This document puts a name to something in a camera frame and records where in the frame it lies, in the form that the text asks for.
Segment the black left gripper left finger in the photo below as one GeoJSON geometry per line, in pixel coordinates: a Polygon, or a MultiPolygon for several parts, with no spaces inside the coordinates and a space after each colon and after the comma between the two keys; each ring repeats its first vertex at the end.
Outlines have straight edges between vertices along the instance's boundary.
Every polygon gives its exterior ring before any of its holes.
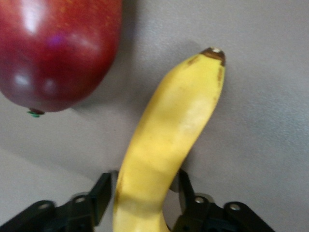
{"type": "Polygon", "coordinates": [[[112,195],[112,175],[103,173],[89,192],[78,193],[62,206],[58,228],[94,228],[98,226],[112,195]]]}

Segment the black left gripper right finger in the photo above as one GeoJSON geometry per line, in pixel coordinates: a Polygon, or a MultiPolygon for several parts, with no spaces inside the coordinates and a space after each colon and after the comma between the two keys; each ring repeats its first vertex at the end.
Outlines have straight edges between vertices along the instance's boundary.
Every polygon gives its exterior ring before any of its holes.
{"type": "Polygon", "coordinates": [[[188,174],[179,171],[179,190],[182,214],[172,228],[173,232],[217,232],[211,218],[215,203],[207,196],[197,195],[188,174]]]}

